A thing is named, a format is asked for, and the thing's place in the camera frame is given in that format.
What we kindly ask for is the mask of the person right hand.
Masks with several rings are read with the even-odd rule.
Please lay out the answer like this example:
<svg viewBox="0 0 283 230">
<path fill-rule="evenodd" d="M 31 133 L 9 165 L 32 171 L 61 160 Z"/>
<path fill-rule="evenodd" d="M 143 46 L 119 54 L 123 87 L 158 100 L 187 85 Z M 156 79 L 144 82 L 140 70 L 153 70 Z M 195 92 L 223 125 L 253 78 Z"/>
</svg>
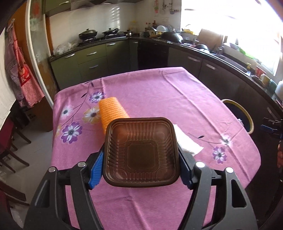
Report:
<svg viewBox="0 0 283 230">
<path fill-rule="evenodd" d="M 277 167 L 280 168 L 283 166 L 283 141 L 281 140 L 278 145 L 278 152 L 277 152 Z"/>
</svg>

